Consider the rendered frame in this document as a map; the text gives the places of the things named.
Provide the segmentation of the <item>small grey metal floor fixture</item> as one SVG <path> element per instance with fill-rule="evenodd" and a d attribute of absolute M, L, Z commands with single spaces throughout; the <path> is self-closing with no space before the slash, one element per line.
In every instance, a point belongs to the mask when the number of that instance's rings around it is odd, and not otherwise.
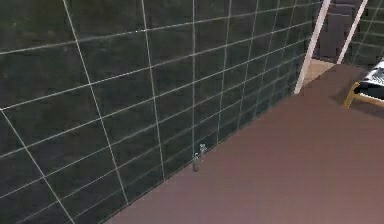
<path fill-rule="evenodd" d="M 199 170 L 199 161 L 203 158 L 206 150 L 206 145 L 201 144 L 199 151 L 194 154 L 192 161 L 192 169 L 194 172 L 197 172 Z"/>

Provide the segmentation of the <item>wooden chair with patterned cushion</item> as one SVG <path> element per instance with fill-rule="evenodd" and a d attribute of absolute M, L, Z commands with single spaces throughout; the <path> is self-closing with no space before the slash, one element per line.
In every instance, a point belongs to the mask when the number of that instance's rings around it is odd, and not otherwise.
<path fill-rule="evenodd" d="M 343 106 L 349 108 L 354 100 L 384 107 L 384 57 L 351 86 Z"/>

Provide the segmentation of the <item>white door frame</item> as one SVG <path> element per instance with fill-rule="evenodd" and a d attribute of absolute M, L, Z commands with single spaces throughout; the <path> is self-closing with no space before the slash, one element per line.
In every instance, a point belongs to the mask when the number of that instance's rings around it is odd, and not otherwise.
<path fill-rule="evenodd" d="M 298 94 L 316 49 L 332 53 L 332 63 L 340 64 L 369 0 L 323 0 L 315 19 L 300 74 L 294 89 Z"/>

